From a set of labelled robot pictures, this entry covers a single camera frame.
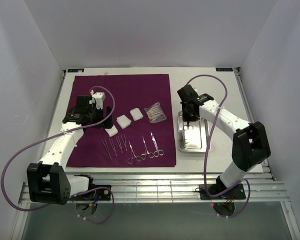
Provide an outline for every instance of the white table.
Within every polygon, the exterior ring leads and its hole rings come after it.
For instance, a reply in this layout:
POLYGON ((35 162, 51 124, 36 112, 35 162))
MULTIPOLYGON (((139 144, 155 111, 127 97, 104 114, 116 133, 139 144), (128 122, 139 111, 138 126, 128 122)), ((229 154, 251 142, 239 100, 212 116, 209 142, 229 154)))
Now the white table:
MULTIPOLYGON (((62 120, 66 114, 75 76, 96 75, 140 75, 140 74, 169 74, 171 103, 173 114, 174 140, 176 144, 175 167, 67 167, 66 172, 82 173, 201 173, 203 171, 204 153, 184 153, 178 148, 178 112, 181 110, 180 98, 177 90, 185 85, 192 77, 200 74, 210 74, 219 77, 227 86, 228 97, 224 107, 239 118, 248 120, 242 96, 234 72, 217 72, 213 67, 125 67, 125 68, 85 68, 84 72, 67 72, 57 102, 48 135, 52 136, 60 131, 62 120)), ((192 81, 191 85, 198 89, 198 93, 207 93, 220 102, 225 91, 222 85, 210 77, 200 77, 192 81)), ((53 141, 46 143, 44 154, 49 150, 53 141)), ((218 128, 213 133, 211 150, 208 156, 208 173, 222 173, 231 163, 232 141, 218 128)), ((262 173, 259 164, 250 172, 262 173)))

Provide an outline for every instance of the maroon cloth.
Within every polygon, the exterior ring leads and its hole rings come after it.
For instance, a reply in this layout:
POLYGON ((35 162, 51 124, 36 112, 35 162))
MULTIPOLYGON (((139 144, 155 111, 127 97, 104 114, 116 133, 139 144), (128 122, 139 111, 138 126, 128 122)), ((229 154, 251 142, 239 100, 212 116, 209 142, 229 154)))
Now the maroon cloth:
MULTIPOLYGON (((83 137, 78 141, 69 161, 68 167, 174 167, 176 165, 176 146, 174 135, 174 124, 171 106, 170 81, 168 74, 151 75, 101 75, 101 76, 76 76, 73 86, 68 109, 75 106, 78 95, 88 95, 89 89, 93 86, 103 86, 114 96, 115 109, 112 115, 113 123, 118 129, 118 134, 111 137, 116 154, 111 148, 109 135, 104 129, 88 128, 83 137), (167 119, 159 123, 150 123, 144 108, 160 102, 161 108, 167 119), (143 118, 134 121, 130 110, 139 108, 143 118), (117 123, 117 117, 126 115, 132 122, 122 129, 117 123), (131 158, 131 150, 128 141, 130 140, 134 153, 140 156, 145 152, 142 136, 145 139, 149 152, 156 150, 151 139, 152 133, 155 137, 159 149, 164 150, 164 155, 154 158, 146 157, 145 160, 128 164, 131 158), (125 134, 126 147, 121 140, 121 135, 125 134), (121 153, 116 136, 120 136, 123 154, 121 153), (112 160, 102 143, 107 140, 112 160)), ((103 106, 112 106, 112 99, 109 94, 103 106)))

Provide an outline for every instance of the stainless steel tray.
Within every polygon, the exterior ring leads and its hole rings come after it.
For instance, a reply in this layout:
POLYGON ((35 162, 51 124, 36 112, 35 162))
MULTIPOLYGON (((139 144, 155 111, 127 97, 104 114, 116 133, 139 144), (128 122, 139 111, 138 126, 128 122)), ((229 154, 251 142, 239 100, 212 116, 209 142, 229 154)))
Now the stainless steel tray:
POLYGON ((187 126, 182 120, 182 111, 178 113, 178 146, 182 152, 205 153, 208 136, 206 119, 190 122, 187 126))

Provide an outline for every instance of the white wall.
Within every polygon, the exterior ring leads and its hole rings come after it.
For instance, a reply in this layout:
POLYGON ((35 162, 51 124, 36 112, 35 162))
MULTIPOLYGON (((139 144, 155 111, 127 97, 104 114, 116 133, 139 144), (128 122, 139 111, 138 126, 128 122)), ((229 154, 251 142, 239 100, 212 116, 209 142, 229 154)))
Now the white wall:
POLYGON ((276 0, 25 0, 62 69, 241 66, 276 0))
MULTIPOLYGON (((0 176, 16 151, 45 136, 61 82, 62 71, 24 1, 0 0, 0 176)), ((15 203, 38 153, 27 151, 7 171, 15 203)), ((15 216, 0 189, 0 240, 10 238, 15 216)))
POLYGON ((273 175, 300 227, 300 0, 277 1, 242 65, 254 120, 266 126, 273 175))

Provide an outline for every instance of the clear plastic bag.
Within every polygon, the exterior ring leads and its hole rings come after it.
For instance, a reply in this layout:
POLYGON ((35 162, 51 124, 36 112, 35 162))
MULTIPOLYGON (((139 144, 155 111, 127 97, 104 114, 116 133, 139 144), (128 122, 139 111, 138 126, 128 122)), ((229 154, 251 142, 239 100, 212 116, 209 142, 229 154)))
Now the clear plastic bag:
POLYGON ((164 114, 164 111, 160 107, 159 102, 153 104, 149 108, 144 108, 143 110, 145 111, 146 115, 150 120, 150 123, 152 124, 160 123, 167 119, 166 115, 164 114))

